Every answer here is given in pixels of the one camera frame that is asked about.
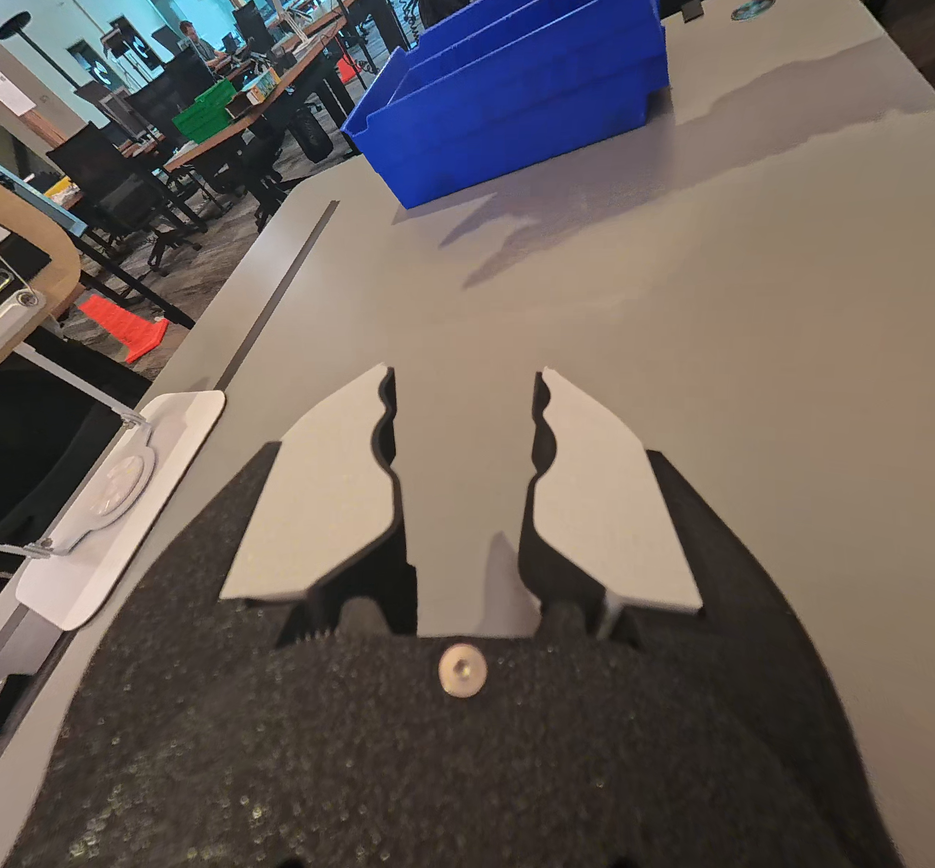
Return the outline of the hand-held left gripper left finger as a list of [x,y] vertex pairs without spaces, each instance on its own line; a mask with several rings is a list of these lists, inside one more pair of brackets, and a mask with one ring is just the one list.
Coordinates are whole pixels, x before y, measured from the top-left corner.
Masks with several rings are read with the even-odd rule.
[[330,583],[402,529],[394,369],[380,363],[284,433],[221,601],[288,602]]

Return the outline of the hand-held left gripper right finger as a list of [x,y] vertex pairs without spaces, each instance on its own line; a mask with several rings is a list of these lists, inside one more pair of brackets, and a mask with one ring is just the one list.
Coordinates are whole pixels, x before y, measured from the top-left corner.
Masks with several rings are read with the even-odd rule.
[[534,475],[519,574],[542,610],[569,602],[697,613],[703,601],[642,441],[553,368],[535,376]]

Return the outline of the green storage bin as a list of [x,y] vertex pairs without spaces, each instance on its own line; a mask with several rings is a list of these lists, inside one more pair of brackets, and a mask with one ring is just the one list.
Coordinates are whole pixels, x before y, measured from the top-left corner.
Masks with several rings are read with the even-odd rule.
[[229,79],[221,79],[171,121],[182,137],[200,144],[232,124],[235,117],[228,111],[229,107],[237,108],[245,99]]

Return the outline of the orange traffic cone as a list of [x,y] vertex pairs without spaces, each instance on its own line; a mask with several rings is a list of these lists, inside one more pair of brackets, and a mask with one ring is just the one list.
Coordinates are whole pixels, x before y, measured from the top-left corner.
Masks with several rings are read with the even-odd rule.
[[77,308],[125,348],[129,366],[157,349],[170,325],[164,317],[149,321],[98,294],[87,297]]

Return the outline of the instruction sign on white stand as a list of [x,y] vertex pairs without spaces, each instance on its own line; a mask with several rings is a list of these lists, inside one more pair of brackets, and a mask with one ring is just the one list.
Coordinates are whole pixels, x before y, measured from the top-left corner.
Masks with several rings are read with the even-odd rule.
[[14,575],[18,604],[70,631],[103,606],[184,473],[220,419],[221,390],[157,396],[141,412],[98,389],[26,343],[78,283],[76,220],[2,170],[2,228],[48,256],[32,277],[2,258],[19,282],[2,300],[2,359],[15,354],[109,408],[123,432],[76,496],[34,543],[2,545],[23,558]]

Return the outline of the black floor lamp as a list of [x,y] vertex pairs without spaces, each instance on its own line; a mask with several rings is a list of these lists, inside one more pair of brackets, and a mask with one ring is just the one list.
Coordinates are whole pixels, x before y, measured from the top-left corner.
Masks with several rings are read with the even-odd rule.
[[52,56],[46,53],[26,32],[25,28],[32,20],[32,15],[28,11],[21,11],[1,24],[0,38],[2,42],[9,41],[15,36],[22,39],[29,47],[33,49],[49,66],[59,73],[74,90],[80,88],[80,84],[63,67],[61,67]]

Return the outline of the blue plastic bin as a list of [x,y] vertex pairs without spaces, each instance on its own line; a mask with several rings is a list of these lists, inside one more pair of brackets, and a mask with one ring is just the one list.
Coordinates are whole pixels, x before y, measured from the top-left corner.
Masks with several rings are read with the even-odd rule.
[[342,126],[405,208],[646,123],[657,0],[475,0],[395,49]]

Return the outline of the long wooden workbench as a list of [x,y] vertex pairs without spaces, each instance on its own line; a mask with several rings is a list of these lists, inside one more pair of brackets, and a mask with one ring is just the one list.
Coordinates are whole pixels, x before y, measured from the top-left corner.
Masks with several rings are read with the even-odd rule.
[[262,105],[252,107],[247,98],[237,108],[231,105],[228,111],[235,120],[214,137],[200,144],[187,140],[170,157],[169,172],[201,168],[203,176],[212,180],[219,171],[228,170],[228,179],[245,185],[258,199],[262,218],[268,218],[289,188],[273,166],[282,137],[292,134],[314,162],[330,155],[331,140],[306,108],[309,97],[315,95],[339,129],[354,110],[355,101],[337,70],[339,63],[355,61],[346,37],[357,36],[357,25],[371,17],[388,53],[407,50],[411,44],[390,0],[316,1],[317,8],[313,0],[294,7],[273,0],[277,11],[273,23],[287,32],[278,40],[253,1],[234,9],[246,50],[259,57],[266,69],[275,69],[280,83]]

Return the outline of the black office chair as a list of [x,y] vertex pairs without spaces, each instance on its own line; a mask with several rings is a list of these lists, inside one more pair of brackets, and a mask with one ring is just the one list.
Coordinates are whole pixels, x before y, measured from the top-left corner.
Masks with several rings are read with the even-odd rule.
[[76,184],[80,207],[93,218],[95,228],[121,243],[134,235],[151,238],[149,272],[167,277],[164,261],[169,252],[181,247],[200,250],[191,235],[205,231],[206,223],[143,158],[120,153],[98,127],[87,124],[47,156]]

